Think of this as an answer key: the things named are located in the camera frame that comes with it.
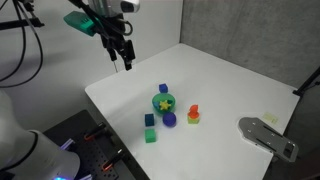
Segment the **purple sphere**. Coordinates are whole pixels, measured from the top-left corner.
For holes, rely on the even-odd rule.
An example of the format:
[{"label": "purple sphere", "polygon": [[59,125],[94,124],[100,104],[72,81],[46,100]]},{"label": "purple sphere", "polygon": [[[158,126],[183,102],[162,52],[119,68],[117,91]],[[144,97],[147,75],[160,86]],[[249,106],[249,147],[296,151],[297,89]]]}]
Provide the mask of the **purple sphere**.
[{"label": "purple sphere", "polygon": [[163,115],[163,124],[165,124],[168,127],[174,127],[177,122],[176,115],[172,112],[168,112]]}]

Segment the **metal bracket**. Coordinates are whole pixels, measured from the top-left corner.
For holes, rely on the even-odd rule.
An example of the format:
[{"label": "metal bracket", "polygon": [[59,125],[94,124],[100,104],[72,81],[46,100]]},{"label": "metal bracket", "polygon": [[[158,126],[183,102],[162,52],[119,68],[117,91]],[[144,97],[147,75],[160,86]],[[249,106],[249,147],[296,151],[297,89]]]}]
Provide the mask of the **metal bracket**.
[{"label": "metal bracket", "polygon": [[[44,24],[38,18],[31,18],[30,22],[34,27],[40,28],[40,27],[44,26]],[[14,29],[14,28],[20,28],[21,26],[28,26],[28,25],[29,24],[26,20],[0,22],[0,31]]]},{"label": "metal bracket", "polygon": [[242,118],[239,121],[239,128],[243,136],[266,148],[274,155],[289,161],[295,162],[299,147],[297,144],[279,134],[259,118]]},{"label": "metal bracket", "polygon": [[301,85],[298,90],[293,91],[293,94],[302,97],[311,83],[320,76],[320,66],[318,69]]}]

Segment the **blue cube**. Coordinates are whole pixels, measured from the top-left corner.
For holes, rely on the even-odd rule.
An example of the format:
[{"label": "blue cube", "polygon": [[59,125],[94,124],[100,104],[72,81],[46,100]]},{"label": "blue cube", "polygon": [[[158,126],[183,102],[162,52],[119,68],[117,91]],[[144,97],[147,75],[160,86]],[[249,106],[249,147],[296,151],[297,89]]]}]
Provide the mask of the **blue cube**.
[{"label": "blue cube", "polygon": [[168,93],[168,86],[166,84],[160,84],[159,85],[159,91],[161,93]]},{"label": "blue cube", "polygon": [[146,114],[144,118],[147,127],[154,126],[154,116],[153,114]]}]

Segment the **gray wall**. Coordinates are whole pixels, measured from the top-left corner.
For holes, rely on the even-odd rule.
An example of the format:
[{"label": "gray wall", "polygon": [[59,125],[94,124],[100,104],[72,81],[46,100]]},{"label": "gray wall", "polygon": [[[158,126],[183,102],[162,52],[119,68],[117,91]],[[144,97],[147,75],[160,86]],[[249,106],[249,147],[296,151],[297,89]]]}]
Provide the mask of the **gray wall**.
[{"label": "gray wall", "polygon": [[[320,1],[184,0],[181,42],[299,87],[320,65]],[[320,145],[320,87],[291,122],[300,155]]]}]

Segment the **orange block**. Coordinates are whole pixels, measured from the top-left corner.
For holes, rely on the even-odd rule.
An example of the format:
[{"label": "orange block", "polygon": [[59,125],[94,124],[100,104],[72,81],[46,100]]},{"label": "orange block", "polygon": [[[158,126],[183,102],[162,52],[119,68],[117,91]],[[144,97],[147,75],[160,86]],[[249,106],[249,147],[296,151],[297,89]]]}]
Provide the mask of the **orange block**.
[{"label": "orange block", "polygon": [[188,116],[190,117],[190,118],[192,118],[192,119],[197,119],[197,118],[199,118],[199,116],[200,116],[200,114],[199,114],[199,112],[198,112],[198,105],[197,104],[195,104],[195,105],[192,105],[191,107],[190,107],[190,112],[188,113]]}]

